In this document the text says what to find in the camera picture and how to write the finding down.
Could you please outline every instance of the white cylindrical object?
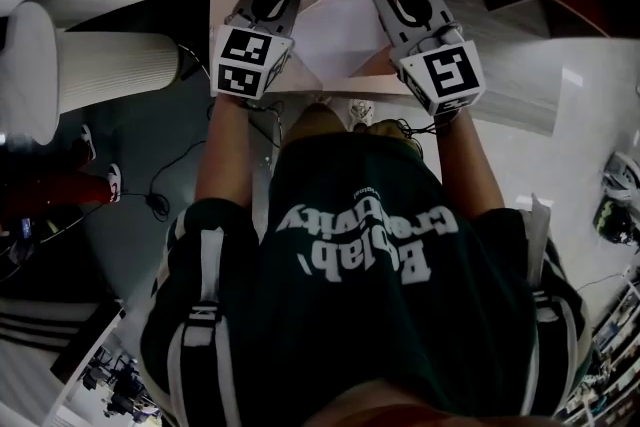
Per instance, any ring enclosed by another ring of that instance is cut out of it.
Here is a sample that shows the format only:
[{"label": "white cylindrical object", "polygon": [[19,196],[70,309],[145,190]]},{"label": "white cylindrical object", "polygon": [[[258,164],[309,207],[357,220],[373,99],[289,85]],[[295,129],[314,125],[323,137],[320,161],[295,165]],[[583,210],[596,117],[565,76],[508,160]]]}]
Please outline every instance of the white cylindrical object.
[{"label": "white cylindrical object", "polygon": [[131,32],[59,32],[59,112],[162,89],[178,73],[167,36]]}]

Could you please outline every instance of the shoe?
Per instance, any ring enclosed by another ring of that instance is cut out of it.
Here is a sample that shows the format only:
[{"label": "shoe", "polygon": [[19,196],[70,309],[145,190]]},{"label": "shoe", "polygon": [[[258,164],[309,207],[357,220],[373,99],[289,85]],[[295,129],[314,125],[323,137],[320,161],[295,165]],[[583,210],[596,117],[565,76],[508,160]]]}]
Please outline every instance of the shoe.
[{"label": "shoe", "polygon": [[350,130],[353,130],[356,125],[361,123],[370,127],[373,123],[373,107],[373,102],[369,100],[358,100],[356,98],[349,100]]},{"label": "shoe", "polygon": [[109,187],[111,187],[111,203],[117,203],[120,201],[120,193],[122,192],[122,173],[120,173],[117,164],[109,165],[107,180],[109,180]]},{"label": "shoe", "polygon": [[89,160],[96,160],[96,147],[93,145],[93,138],[91,137],[91,130],[88,125],[82,125],[82,131],[80,133],[80,139],[89,145]]}]

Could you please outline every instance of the floor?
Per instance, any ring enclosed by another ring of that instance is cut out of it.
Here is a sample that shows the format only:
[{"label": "floor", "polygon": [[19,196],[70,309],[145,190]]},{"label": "floor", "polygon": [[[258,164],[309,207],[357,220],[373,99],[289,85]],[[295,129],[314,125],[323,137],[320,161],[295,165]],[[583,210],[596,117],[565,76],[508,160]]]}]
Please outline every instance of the floor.
[{"label": "floor", "polygon": [[[632,141],[640,129],[640,99],[635,93],[640,42],[594,39],[537,44],[545,45],[545,52],[552,50],[563,66],[558,75],[564,78],[555,84],[560,100],[553,136],[486,121],[476,125],[508,206],[526,208],[531,192],[553,202],[553,237],[571,282],[581,287],[638,261],[632,248],[598,237],[591,221],[601,198],[600,172],[610,152],[614,148],[636,152]],[[304,97],[286,99],[285,126],[308,102]],[[346,99],[332,102],[343,119],[346,104]],[[89,123],[99,154],[89,170],[104,174],[109,162],[115,161],[122,169],[124,189],[146,193],[161,166],[204,138],[209,105],[206,77],[198,74],[162,91],[66,114],[57,144],[67,144],[81,123]],[[415,127],[429,123],[418,108],[376,105],[377,119],[398,117]],[[272,125],[268,114],[259,114],[256,121],[263,127]],[[256,130],[251,143],[254,223],[262,233],[274,151]],[[425,162],[438,175],[435,139],[421,136],[421,143]],[[195,147],[156,182],[155,190],[171,202],[171,218],[193,196],[201,149],[201,145]],[[128,311],[116,335],[126,349],[136,353],[168,223],[154,219],[144,198],[125,196],[120,203],[92,213],[85,226],[97,260]],[[620,279],[614,277],[581,291],[592,316],[597,317],[619,286]]]}]

